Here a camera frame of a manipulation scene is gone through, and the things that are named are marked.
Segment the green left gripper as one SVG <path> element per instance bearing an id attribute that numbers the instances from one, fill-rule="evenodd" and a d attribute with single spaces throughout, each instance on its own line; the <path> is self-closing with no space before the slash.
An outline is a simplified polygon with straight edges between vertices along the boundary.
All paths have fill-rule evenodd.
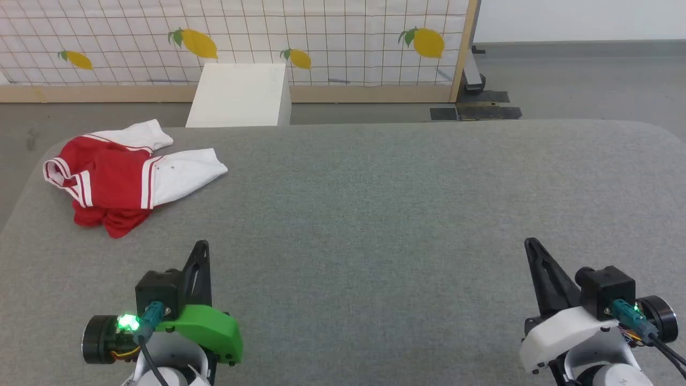
<path id="1" fill-rule="evenodd" d="M 182 298 L 186 306 L 178 318 L 166 320 L 162 305 L 152 305 L 142 315 L 96 315 L 83 333 L 83 358 L 88 364 L 134 361 L 142 354 L 140 339 L 151 350 L 154 334 L 181 337 L 210 352 L 217 362 L 235 366 L 243 360 L 243 340 L 238 323 L 212 306 L 209 243 L 198 240 L 182 269 Z"/>

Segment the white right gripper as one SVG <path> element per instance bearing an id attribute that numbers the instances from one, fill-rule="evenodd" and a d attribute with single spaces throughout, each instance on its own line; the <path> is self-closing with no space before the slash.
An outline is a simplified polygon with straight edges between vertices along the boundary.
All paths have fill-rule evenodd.
<path id="1" fill-rule="evenodd" d="M 678 339 L 678 318 L 669 303 L 655 295 L 632 305 L 615 300 L 597 318 L 580 306 L 580 288 L 542 243 L 529 237 L 524 245 L 539 312 L 547 318 L 527 320 L 519 350 L 526 371 L 642 374 L 634 347 L 653 347 L 678 364 L 678 354 L 669 347 Z"/>

